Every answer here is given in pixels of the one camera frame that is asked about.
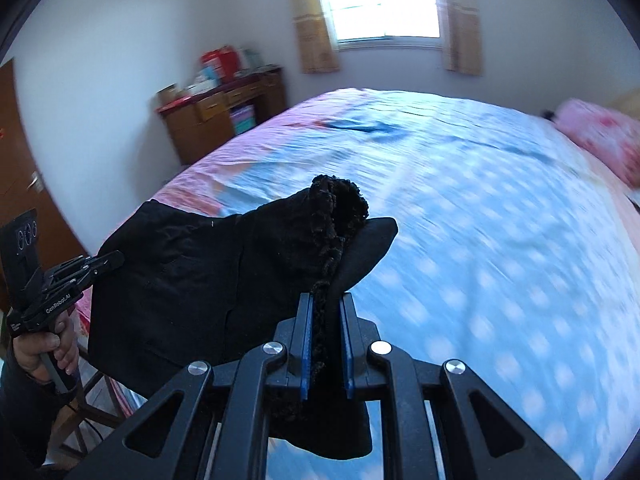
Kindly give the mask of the left hand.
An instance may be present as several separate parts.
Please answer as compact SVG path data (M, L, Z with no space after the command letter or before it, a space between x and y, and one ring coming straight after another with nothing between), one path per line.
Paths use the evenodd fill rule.
M54 364L66 375L78 369L79 349L74 319L63 311L55 320L52 332L18 336L12 340L12 350L18 365L37 382L50 382L51 375L41 355L53 353Z

